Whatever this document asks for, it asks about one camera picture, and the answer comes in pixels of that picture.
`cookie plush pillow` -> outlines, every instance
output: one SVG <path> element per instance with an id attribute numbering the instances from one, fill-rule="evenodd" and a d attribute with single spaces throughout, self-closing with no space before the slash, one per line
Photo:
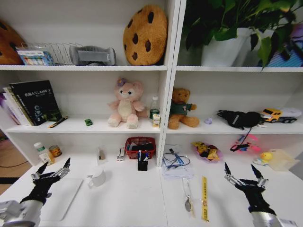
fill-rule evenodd
<path id="1" fill-rule="evenodd" d="M 167 40 L 167 18 L 157 5 L 139 10 L 126 26 L 123 45 L 132 65 L 153 65 L 162 57 Z"/>
<path id="2" fill-rule="evenodd" d="M 0 65 L 20 65 L 23 64 L 16 46 L 21 46 L 22 38 L 4 21 L 0 20 Z"/>

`yellow toy truck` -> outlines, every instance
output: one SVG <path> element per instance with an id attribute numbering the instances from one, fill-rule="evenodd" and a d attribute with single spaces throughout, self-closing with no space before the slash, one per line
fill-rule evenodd
<path id="1" fill-rule="evenodd" d="M 281 110 L 266 108 L 261 112 L 263 121 L 270 123 L 294 123 L 301 115 L 302 111 L 295 108 L 282 108 Z"/>

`gray toy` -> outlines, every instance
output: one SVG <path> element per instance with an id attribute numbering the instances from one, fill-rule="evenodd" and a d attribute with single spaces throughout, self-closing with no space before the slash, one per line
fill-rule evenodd
<path id="1" fill-rule="evenodd" d="M 116 65 L 116 53 L 111 47 L 70 46 L 70 57 L 74 65 Z"/>

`white mug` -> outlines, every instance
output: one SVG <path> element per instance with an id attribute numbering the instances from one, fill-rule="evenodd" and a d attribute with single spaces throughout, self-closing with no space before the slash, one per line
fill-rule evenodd
<path id="1" fill-rule="evenodd" d="M 89 182 L 89 187 L 92 188 L 93 186 L 98 187 L 102 185 L 105 181 L 105 172 L 104 169 L 100 166 L 96 166 L 92 169 L 92 175 L 88 175 L 87 177 L 91 178 Z"/>

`pink plush bunny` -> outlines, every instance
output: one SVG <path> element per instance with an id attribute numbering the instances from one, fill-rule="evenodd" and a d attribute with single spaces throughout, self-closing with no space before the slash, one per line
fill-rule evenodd
<path id="1" fill-rule="evenodd" d="M 143 116 L 142 113 L 145 110 L 144 104 L 139 101 L 142 94 L 141 82 L 127 83 L 126 79 L 119 78 L 115 87 L 115 95 L 118 100 L 108 104 L 115 111 L 110 115 L 108 124 L 117 127 L 120 122 L 126 122 L 128 128 L 136 129 L 138 127 L 137 115 Z"/>

